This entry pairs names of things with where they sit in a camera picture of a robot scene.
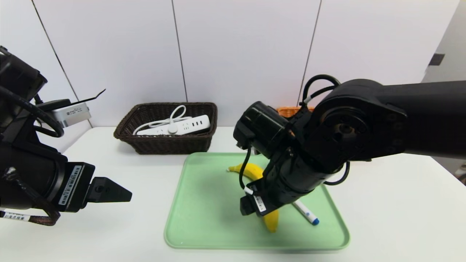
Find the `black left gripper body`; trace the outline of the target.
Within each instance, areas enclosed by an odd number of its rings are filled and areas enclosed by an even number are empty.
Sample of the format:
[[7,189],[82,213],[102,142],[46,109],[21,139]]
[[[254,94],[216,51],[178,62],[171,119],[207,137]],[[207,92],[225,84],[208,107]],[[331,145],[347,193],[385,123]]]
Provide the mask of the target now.
[[13,167],[20,180],[60,212],[76,213],[82,207],[95,166],[69,162],[49,146],[1,146],[1,172]]

